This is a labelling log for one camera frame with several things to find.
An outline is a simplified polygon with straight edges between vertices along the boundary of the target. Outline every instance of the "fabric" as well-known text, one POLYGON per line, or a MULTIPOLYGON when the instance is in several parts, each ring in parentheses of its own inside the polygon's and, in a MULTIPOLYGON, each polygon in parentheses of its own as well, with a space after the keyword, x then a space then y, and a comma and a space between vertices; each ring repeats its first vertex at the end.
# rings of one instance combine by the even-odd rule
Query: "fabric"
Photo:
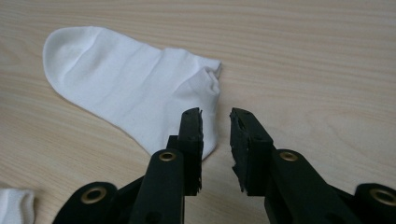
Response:
POLYGON ((120 127, 151 155, 194 107, 203 111, 203 156, 216 146, 219 60, 156 49, 103 27, 68 27, 49 35, 43 64, 62 97, 120 127))
POLYGON ((0 223, 33 224, 34 198, 29 189, 0 189, 0 223))

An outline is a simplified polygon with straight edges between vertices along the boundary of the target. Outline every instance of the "brass ring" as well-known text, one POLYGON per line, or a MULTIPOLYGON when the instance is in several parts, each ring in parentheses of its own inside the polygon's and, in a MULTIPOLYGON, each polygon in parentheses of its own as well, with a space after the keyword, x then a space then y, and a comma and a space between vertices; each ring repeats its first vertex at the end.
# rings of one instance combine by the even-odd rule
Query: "brass ring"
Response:
POLYGON ((160 160, 162 161, 172 161, 176 158, 176 154, 173 152, 163 152, 160 154, 160 160))
POLYGON ((288 152, 288 151, 283 151, 281 153, 279 153, 280 158, 282 158, 285 161, 297 161, 298 160, 298 156, 296 156, 296 154, 292 153, 292 152, 288 152))
POLYGON ((103 187, 93 187, 85 191, 81 196, 81 201, 85 204, 97 203, 105 198, 107 190, 103 187))
POLYGON ((370 189, 371 196, 377 201, 389 205, 396 206, 396 195, 384 189, 370 189))

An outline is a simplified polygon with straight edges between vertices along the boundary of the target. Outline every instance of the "sock toe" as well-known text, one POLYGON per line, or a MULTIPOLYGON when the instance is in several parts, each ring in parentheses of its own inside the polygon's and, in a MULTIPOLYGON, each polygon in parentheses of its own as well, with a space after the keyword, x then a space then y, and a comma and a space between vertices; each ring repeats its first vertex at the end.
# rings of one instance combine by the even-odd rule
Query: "sock toe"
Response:
POLYGON ((58 86, 101 31, 99 27, 70 27, 49 35, 44 44, 43 64, 47 79, 53 86, 58 86))

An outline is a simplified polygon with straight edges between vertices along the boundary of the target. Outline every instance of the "white fabric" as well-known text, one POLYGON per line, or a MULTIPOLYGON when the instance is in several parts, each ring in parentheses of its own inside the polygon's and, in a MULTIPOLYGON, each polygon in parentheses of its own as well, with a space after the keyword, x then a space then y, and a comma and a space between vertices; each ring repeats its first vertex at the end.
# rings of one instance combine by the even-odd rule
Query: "white fabric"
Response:
POLYGON ((0 189, 0 223, 33 224, 34 198, 29 189, 0 189))
POLYGON ((220 61, 156 49, 102 27, 49 35, 44 70, 59 94, 120 127, 151 155, 178 134, 183 111, 203 110, 204 157, 217 143, 220 61))

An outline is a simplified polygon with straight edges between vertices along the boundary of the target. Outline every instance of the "light wood surface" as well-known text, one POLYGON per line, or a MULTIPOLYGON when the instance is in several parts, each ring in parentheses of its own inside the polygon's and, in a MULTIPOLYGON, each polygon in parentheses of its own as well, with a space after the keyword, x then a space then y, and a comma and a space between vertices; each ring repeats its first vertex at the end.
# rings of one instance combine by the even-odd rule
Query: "light wood surface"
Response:
POLYGON ((232 107, 256 115, 277 147, 305 155, 328 183, 396 189, 396 2, 0 1, 0 181, 35 191, 51 223, 93 181, 119 188, 149 155, 126 133, 55 93, 48 34, 105 26, 157 48, 222 60, 219 143, 185 223, 269 223, 263 198, 241 193, 229 146, 232 107))

